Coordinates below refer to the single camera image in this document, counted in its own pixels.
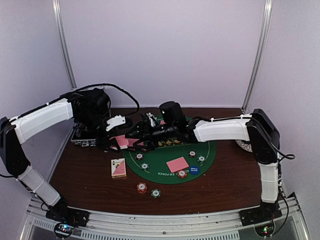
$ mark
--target wooden table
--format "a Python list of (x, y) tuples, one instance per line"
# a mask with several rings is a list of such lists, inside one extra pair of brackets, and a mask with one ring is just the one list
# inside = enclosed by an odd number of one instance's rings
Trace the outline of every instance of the wooden table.
[[(113, 109), (112, 115), (132, 109)], [(142, 108), (132, 116), (158, 108)], [(184, 108), (188, 117), (233, 117), (236, 108)], [(121, 153), (105, 153), (95, 147), (81, 147), (69, 142), (55, 169), (51, 184), (65, 196), (71, 207), (140, 215), (196, 214), (247, 208), (260, 204), (260, 171), (253, 155), (242, 150), (234, 140), (216, 144), (216, 157), (211, 168), (195, 180), (181, 184), (159, 184), (145, 180), (127, 166), (127, 177), (112, 179), (111, 159)], [(147, 184), (148, 192), (139, 194), (137, 183)], [(150, 190), (160, 189), (161, 197), (153, 198)]]

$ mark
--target green felt mat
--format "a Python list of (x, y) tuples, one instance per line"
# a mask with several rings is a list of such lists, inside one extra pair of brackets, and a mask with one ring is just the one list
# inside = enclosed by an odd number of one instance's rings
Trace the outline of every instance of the green felt mat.
[[(125, 158), (126, 164), (140, 177), (147, 179), (151, 182), (159, 184), (181, 184), (193, 179), (200, 177), (204, 174), (214, 162), (216, 156), (216, 142), (208, 141), (195, 144), (187, 143), (174, 143), (174, 139), (169, 139), (172, 144), (164, 144), (156, 150), (143, 152), (141, 150), (130, 151), (123, 150), (123, 156)], [(190, 157), (188, 155), (189, 151), (195, 151), (197, 157)], [(136, 154), (142, 153), (144, 155), (143, 160), (136, 160)], [(198, 156), (204, 156), (205, 161), (203, 163), (198, 163)], [(167, 162), (184, 157), (189, 166), (198, 166), (200, 172), (197, 175), (192, 175), (189, 173), (189, 168), (184, 170), (187, 171), (187, 176), (185, 178), (180, 178), (177, 173), (171, 173)], [(148, 163), (149, 168), (143, 170), (141, 165), (143, 163)]]

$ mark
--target white backdrop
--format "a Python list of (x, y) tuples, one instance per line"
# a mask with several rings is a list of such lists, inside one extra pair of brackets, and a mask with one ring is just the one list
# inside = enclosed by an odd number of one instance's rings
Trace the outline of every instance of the white backdrop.
[[(115, 83), (142, 106), (240, 107), (264, 0), (63, 0), (78, 87)], [(113, 106), (131, 107), (110, 90)]]

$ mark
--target chip stack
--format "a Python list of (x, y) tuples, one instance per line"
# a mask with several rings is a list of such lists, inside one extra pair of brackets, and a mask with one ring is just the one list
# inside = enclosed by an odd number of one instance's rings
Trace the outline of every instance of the chip stack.
[(147, 169), (149, 168), (149, 164), (146, 163), (146, 162), (144, 162), (144, 163), (141, 164), (141, 168), (142, 168), (143, 170), (147, 170)]
[(154, 197), (155, 199), (160, 198), (161, 191), (159, 189), (153, 189), (151, 191), (151, 196)]
[(179, 178), (184, 179), (184, 178), (187, 177), (187, 172), (184, 171), (184, 170), (180, 170), (180, 171), (178, 171), (177, 175), (178, 175)]
[(197, 156), (197, 153), (195, 151), (189, 151), (188, 155), (190, 158), (195, 158)]
[(145, 157), (144, 157), (144, 155), (142, 154), (142, 153), (137, 153), (136, 155), (135, 155), (135, 159), (136, 160), (142, 160), (142, 159), (144, 159)]
[(147, 192), (147, 184), (145, 184), (144, 182), (140, 182), (136, 186), (136, 189), (138, 190), (138, 193), (145, 194)]
[(205, 158), (204, 156), (199, 156), (198, 159), (197, 159), (197, 162), (201, 164), (201, 163), (203, 163), (205, 160), (206, 160), (206, 158)]

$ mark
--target green poker chip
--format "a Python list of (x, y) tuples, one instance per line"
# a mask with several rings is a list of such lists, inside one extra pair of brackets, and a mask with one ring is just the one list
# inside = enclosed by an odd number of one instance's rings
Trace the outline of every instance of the green poker chip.
[(198, 159), (196, 160), (198, 163), (203, 163), (206, 160), (204, 156), (198, 156)]
[(154, 197), (155, 199), (160, 198), (161, 191), (159, 189), (153, 189), (151, 191), (151, 196)]
[(144, 163), (141, 164), (141, 168), (142, 168), (143, 170), (147, 170), (147, 169), (149, 168), (149, 164), (146, 163), (146, 162), (144, 162)]

